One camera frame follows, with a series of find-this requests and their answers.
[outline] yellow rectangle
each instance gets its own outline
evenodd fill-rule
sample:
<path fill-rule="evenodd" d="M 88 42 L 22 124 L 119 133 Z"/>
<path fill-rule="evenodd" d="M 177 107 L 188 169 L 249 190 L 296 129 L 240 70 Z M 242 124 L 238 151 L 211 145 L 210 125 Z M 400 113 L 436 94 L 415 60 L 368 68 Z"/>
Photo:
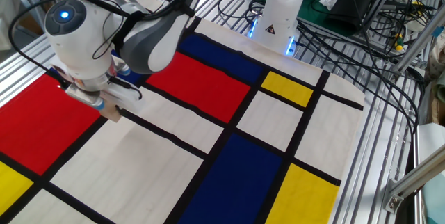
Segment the yellow rectangle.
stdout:
<path fill-rule="evenodd" d="M 303 107 L 307 106 L 313 92 L 312 89 L 291 81 L 290 79 L 287 79 L 274 72 L 269 72 L 261 87 L 272 91 L 277 95 L 281 95 L 284 98 Z"/>
<path fill-rule="evenodd" d="M 33 184 L 31 180 L 0 162 L 0 215 Z"/>
<path fill-rule="evenodd" d="M 326 224 L 339 187 L 291 164 L 266 224 Z"/>

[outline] red square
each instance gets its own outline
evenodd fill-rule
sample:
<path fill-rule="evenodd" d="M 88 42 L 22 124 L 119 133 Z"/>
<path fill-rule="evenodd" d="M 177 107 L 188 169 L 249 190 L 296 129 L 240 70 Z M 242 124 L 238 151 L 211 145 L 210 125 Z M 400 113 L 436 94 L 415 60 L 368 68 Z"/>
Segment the red square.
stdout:
<path fill-rule="evenodd" d="M 224 72 L 180 53 L 147 83 L 226 123 L 250 89 Z"/>
<path fill-rule="evenodd" d="M 0 152 L 42 175 L 100 116 L 41 76 L 0 108 Z"/>

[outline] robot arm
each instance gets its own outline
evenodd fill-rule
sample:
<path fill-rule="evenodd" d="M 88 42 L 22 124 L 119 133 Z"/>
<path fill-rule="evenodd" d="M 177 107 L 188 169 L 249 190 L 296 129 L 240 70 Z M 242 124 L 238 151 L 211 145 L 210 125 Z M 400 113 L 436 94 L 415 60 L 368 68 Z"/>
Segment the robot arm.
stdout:
<path fill-rule="evenodd" d="M 66 93 L 98 110 L 105 101 L 137 112 L 140 91 L 117 77 L 150 74 L 172 60 L 199 0 L 167 0 L 149 13 L 135 0 L 62 0 L 47 13 L 53 67 L 72 84 Z M 120 54 L 111 55 L 111 39 Z"/>

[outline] blue rectangle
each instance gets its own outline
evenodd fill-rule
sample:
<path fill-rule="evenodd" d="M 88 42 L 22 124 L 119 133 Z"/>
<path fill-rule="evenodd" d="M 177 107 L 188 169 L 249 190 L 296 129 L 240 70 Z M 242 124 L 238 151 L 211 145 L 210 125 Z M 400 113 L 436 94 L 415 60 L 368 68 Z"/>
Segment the blue rectangle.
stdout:
<path fill-rule="evenodd" d="M 233 134 L 178 223 L 253 223 L 281 162 Z"/>
<path fill-rule="evenodd" d="M 259 65 L 202 39 L 198 35 L 188 36 L 179 48 L 250 83 L 254 83 L 262 71 Z"/>

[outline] warning label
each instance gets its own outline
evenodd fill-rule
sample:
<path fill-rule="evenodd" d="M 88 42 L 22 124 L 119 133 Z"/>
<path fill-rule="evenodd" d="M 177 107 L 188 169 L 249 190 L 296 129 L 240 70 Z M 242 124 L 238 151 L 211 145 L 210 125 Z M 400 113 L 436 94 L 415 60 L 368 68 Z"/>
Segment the warning label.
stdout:
<path fill-rule="evenodd" d="M 266 31 L 269 32 L 269 33 L 275 34 L 275 29 L 273 28 L 273 25 L 270 25 L 270 26 L 266 29 Z"/>

